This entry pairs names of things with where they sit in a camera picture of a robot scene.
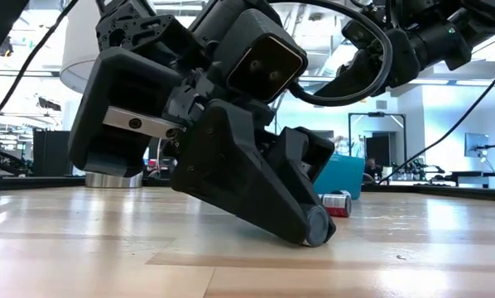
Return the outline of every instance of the blue box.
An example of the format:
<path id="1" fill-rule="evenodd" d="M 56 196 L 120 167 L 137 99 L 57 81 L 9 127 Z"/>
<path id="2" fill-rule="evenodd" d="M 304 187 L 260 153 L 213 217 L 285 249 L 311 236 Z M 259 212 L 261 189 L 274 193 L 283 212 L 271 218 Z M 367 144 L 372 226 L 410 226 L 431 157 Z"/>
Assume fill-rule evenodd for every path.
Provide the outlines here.
<path id="1" fill-rule="evenodd" d="M 336 190 L 347 190 L 352 199 L 359 199 L 362 192 L 363 158 L 334 154 L 314 183 L 318 195 Z"/>

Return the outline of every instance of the hanging cable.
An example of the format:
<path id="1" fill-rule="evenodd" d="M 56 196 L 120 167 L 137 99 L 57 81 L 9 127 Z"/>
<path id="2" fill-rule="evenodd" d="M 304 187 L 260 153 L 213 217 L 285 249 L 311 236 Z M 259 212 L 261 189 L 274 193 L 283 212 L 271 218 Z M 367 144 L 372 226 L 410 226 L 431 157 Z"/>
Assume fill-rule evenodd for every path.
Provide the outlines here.
<path id="1" fill-rule="evenodd" d="M 487 94 L 490 92 L 490 90 L 493 89 L 494 85 L 495 85 L 495 79 L 492 81 L 492 83 L 490 83 L 490 85 L 485 89 L 485 91 L 483 91 L 481 96 L 479 96 L 479 98 L 476 99 L 476 101 L 472 104 L 472 106 L 470 106 L 470 108 L 464 113 L 464 115 L 461 117 L 461 119 L 456 124 L 454 124 L 454 126 L 448 132 L 446 132 L 446 134 L 444 136 L 442 136 L 439 140 L 435 141 L 433 144 L 429 145 L 428 147 L 422 149 L 421 151 L 416 153 L 414 156 L 410 157 L 407 161 L 404 161 L 404 163 L 402 163 L 400 166 L 398 166 L 390 175 L 388 175 L 387 177 L 380 180 L 380 182 L 378 182 L 378 184 L 381 184 L 382 182 L 387 181 L 389 178 L 391 178 L 393 175 L 395 175 L 395 173 L 397 173 L 400 169 L 404 168 L 408 163 L 410 163 L 411 161 L 413 161 L 414 159 L 416 159 L 418 156 L 425 153 L 426 151 L 430 150 L 431 148 L 437 146 L 445 138 L 447 138 L 450 134 L 452 134 L 452 132 L 454 132 L 454 130 L 464 121 L 464 119 L 466 119 L 466 117 L 469 116 L 469 114 L 478 106 L 478 104 L 481 103 L 481 101 L 485 98 L 485 96 L 487 96 Z"/>
<path id="2" fill-rule="evenodd" d="M 95 2 L 97 3 L 100 14 L 104 14 L 106 12 L 106 4 L 104 4 L 104 0 L 95 0 Z"/>
<path id="3" fill-rule="evenodd" d="M 310 4 L 317 7 L 326 8 L 334 12 L 339 12 L 347 17 L 352 18 L 360 25 L 362 25 L 365 29 L 370 31 L 371 34 L 374 37 L 376 37 L 380 42 L 380 44 L 382 45 L 382 49 L 383 49 L 382 66 L 378 71 L 377 77 L 365 89 L 357 92 L 356 94 L 344 95 L 335 98 L 325 98 L 313 94 L 308 94 L 299 85 L 298 82 L 293 82 L 289 87 L 290 93 L 292 93 L 292 95 L 294 95 L 295 97 L 301 99 L 306 103 L 310 103 L 314 105 L 320 105 L 324 107 L 341 107 L 341 106 L 357 103 L 358 101 L 371 96 L 383 86 L 383 84 L 387 79 L 387 76 L 391 71 L 391 66 L 393 62 L 393 47 L 386 33 L 377 24 L 371 21 L 368 17 L 365 17 L 360 12 L 356 12 L 349 7 L 345 7 L 344 5 L 337 4 L 336 2 L 332 2 L 330 0 L 269 0 L 268 2 L 269 3 L 298 2 L 298 3 Z"/>
<path id="4" fill-rule="evenodd" d="M 392 24 L 391 9 L 392 9 L 391 0 L 386 0 L 386 24 L 388 26 Z"/>
<path id="5" fill-rule="evenodd" d="M 12 83 L 12 86 L 8 90 L 7 94 L 5 95 L 5 98 L 1 101 L 0 103 L 0 112 L 2 109 L 7 105 L 8 101 L 14 94 L 14 91 L 16 91 L 17 86 L 19 85 L 19 82 L 22 80 L 23 75 L 25 75 L 26 69 L 29 67 L 31 62 L 34 60 L 34 57 L 36 57 L 36 54 L 43 48 L 45 43 L 49 40 L 50 36 L 56 31 L 60 23 L 64 20 L 64 18 L 67 16 L 67 14 L 70 12 L 71 9 L 73 9 L 74 5 L 78 2 L 78 0 L 71 0 L 67 7 L 64 8 L 62 13 L 56 18 L 55 24 L 49 28 L 47 33 L 41 38 L 40 42 L 34 47 L 32 50 L 31 54 L 26 58 L 25 62 L 23 63 L 23 66 L 20 68 L 19 72 L 17 73 L 17 77 L 14 79 L 14 82 Z"/>
<path id="6" fill-rule="evenodd" d="M 488 161 L 488 158 L 485 159 L 485 163 L 487 164 L 487 166 L 490 168 L 490 170 L 493 171 L 494 173 L 494 178 L 495 178 L 495 170 L 494 170 L 494 167 L 493 167 L 493 164 L 490 163 L 490 161 Z"/>

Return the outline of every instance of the computer monitor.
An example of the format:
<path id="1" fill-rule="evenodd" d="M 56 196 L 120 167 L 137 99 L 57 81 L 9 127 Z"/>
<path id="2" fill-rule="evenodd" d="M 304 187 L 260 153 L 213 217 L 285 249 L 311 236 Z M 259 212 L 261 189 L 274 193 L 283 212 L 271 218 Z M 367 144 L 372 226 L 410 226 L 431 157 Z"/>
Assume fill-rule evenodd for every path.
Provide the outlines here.
<path id="1" fill-rule="evenodd" d="M 476 147 L 488 145 L 488 135 L 466 132 L 464 134 L 464 156 L 481 157 Z"/>

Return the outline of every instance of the soda can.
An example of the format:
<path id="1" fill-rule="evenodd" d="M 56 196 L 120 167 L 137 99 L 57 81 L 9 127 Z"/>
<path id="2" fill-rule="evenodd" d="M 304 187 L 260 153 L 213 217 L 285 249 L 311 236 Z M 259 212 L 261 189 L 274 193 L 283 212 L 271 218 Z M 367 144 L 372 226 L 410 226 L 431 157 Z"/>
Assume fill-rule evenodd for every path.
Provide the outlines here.
<path id="1" fill-rule="evenodd" d="M 347 218 L 352 209 L 351 198 L 348 192 L 342 194 L 320 195 L 321 202 L 330 216 Z"/>

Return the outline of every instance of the desk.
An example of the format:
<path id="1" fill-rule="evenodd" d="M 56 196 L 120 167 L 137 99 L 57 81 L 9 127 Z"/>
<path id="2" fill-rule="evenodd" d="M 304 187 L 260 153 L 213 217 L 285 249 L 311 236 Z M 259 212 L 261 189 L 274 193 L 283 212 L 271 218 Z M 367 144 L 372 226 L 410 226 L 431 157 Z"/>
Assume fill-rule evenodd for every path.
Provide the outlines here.
<path id="1" fill-rule="evenodd" d="M 389 185 L 449 185 L 449 186 L 455 186 L 455 183 L 451 182 L 451 181 L 432 181 L 430 184 L 429 181 L 423 181 L 423 180 L 391 180 L 391 181 L 389 181 Z"/>
<path id="2" fill-rule="evenodd" d="M 495 202 L 365 193 L 320 248 L 164 188 L 0 192 L 0 298 L 495 297 Z"/>
<path id="3" fill-rule="evenodd" d="M 495 177 L 491 171 L 454 171 L 450 176 L 455 182 L 455 186 L 462 184 L 482 185 L 483 188 L 488 188 L 489 178 Z"/>

